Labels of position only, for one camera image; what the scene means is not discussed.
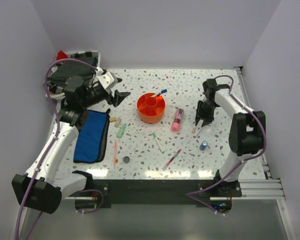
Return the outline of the magenta capped white marker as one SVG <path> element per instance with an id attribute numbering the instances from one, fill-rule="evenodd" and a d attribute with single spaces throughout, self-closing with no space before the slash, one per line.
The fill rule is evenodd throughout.
<path id="1" fill-rule="evenodd" d="M 193 137 L 196 138 L 196 137 L 199 135 L 199 133 L 200 133 L 203 129 L 204 129 L 203 127 L 200 127 L 200 128 L 194 133 Z"/>

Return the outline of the blue capped white marker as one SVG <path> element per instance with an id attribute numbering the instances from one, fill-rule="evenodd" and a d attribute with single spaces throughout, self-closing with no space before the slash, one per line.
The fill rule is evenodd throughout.
<path id="1" fill-rule="evenodd" d="M 167 89 L 163 89 L 160 92 L 153 94 L 152 97 L 154 97 L 154 98 L 159 97 L 166 92 L 167 92 Z"/>

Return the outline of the green capped white marker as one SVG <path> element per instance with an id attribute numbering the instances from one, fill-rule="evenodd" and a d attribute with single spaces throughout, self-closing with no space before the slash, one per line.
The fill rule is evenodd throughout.
<path id="1" fill-rule="evenodd" d="M 153 138 L 154 138 L 154 140 L 155 140 L 155 142 L 156 142 L 156 144 L 157 144 L 157 146 L 158 146 L 160 152 L 163 154 L 165 151 L 164 151 L 163 147 L 161 146 L 160 141 L 159 141 L 159 139 L 158 139 L 156 133 L 153 132 L 153 133 L 152 133 L 152 136 L 153 136 Z"/>

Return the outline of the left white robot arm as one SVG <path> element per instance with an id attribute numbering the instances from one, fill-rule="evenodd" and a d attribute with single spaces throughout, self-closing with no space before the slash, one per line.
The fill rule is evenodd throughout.
<path id="1" fill-rule="evenodd" d="M 91 86 L 86 86 L 80 76 L 66 80 L 64 103 L 57 113 L 47 143 L 25 173 L 16 174 L 12 179 L 12 187 L 21 208 L 52 214 L 64 198 L 76 192 L 82 196 L 89 196 L 93 192 L 93 179 L 89 173 L 74 171 L 65 181 L 57 181 L 55 176 L 70 144 L 78 137 L 88 119 L 88 108 L 103 100 L 117 107 L 130 95 L 129 92 L 112 91 L 120 82 L 122 79 L 111 72 L 96 76 Z"/>

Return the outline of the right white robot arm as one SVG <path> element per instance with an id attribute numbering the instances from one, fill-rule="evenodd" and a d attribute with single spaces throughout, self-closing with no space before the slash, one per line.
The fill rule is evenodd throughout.
<path id="1" fill-rule="evenodd" d="M 222 108 L 231 118 L 228 136 L 230 152 L 223 166 L 218 170 L 220 180 L 213 183 L 213 192 L 220 197 L 230 190 L 229 182 L 238 180 L 245 164 L 263 155 L 267 146 L 266 115 L 255 111 L 236 97 L 232 88 L 234 79 L 229 75 L 209 78 L 202 83 L 204 100 L 197 103 L 195 125 L 211 124 L 216 108 Z"/>

